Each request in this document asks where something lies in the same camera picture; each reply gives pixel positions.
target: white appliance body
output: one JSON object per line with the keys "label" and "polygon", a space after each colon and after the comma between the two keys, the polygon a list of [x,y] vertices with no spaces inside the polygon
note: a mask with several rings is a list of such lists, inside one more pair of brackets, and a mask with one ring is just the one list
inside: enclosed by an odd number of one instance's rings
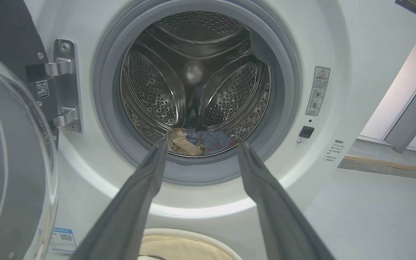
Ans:
{"label": "white appliance body", "polygon": [[[106,137],[91,89],[101,41],[134,1],[25,0],[48,53],[52,54],[57,38],[78,46],[83,132],[61,131],[61,194],[56,219],[56,227],[73,230],[77,243],[135,170]],[[413,48],[416,15],[393,0],[256,3],[286,28],[299,60],[298,111],[284,141],[265,164],[304,211]],[[184,5],[180,11],[186,11]],[[331,74],[319,114],[310,116],[306,110],[316,66],[330,68]],[[305,125],[315,128],[309,139],[298,136]],[[201,187],[163,183],[153,200],[147,227],[198,232],[229,246],[241,245],[233,248],[244,259],[266,259],[255,204],[240,179]]]}

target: washing machine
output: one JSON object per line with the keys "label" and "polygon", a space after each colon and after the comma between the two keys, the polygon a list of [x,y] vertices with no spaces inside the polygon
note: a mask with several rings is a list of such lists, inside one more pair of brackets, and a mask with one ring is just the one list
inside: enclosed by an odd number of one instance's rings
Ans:
{"label": "washing machine", "polygon": [[[55,227],[73,234],[72,248],[156,140],[188,122],[249,143],[304,211],[416,43],[416,1],[406,0],[25,0],[11,8],[30,33],[0,37],[21,49],[0,51],[0,60],[12,71],[27,60],[15,74],[51,128]],[[168,151],[146,227],[201,233],[244,260],[266,259],[237,146]]]}

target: warning label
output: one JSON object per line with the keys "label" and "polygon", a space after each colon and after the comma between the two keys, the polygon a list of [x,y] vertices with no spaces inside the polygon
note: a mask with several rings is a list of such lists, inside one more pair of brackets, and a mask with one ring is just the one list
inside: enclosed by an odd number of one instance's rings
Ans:
{"label": "warning label", "polygon": [[335,140],[332,146],[330,146],[330,149],[327,151],[327,153],[324,155],[324,161],[329,161],[331,163],[334,163],[336,160],[341,158],[340,155],[344,155],[342,151],[345,149],[345,142],[342,140]]}
{"label": "warning label", "polygon": [[327,89],[330,69],[317,66],[314,71],[314,81],[312,83],[311,96],[307,104],[306,114],[316,116],[319,114],[320,106],[324,100],[325,90]]}

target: qr code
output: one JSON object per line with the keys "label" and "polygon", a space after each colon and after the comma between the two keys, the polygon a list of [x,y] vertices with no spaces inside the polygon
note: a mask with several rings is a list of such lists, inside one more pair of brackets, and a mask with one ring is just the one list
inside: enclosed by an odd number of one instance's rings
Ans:
{"label": "qr code", "polygon": [[59,235],[61,235],[62,240],[72,241],[71,235],[64,235],[64,234],[59,234]]}
{"label": "qr code", "polygon": [[38,92],[38,99],[49,96],[48,81],[40,81],[36,83],[36,91]]}

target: gray floor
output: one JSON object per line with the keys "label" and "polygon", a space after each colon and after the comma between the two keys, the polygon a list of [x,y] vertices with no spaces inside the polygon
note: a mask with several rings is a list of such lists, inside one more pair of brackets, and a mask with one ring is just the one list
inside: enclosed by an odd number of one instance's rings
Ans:
{"label": "gray floor", "polygon": [[[397,153],[392,150],[391,146],[378,143],[356,140],[348,151],[348,155],[354,155],[363,158],[388,161],[406,166],[416,166],[416,151],[406,150],[403,153]],[[370,173],[389,174],[393,176],[403,176],[416,179],[415,170],[406,170],[384,166],[376,163],[367,163],[344,159],[338,166],[339,168],[359,170]]]}
{"label": "gray floor", "polygon": [[397,153],[390,146],[364,140],[356,140],[348,151],[348,155],[416,166],[416,151],[405,150],[403,153]]}
{"label": "gray floor", "polygon": [[416,179],[337,169],[305,216],[337,260],[416,259]]}

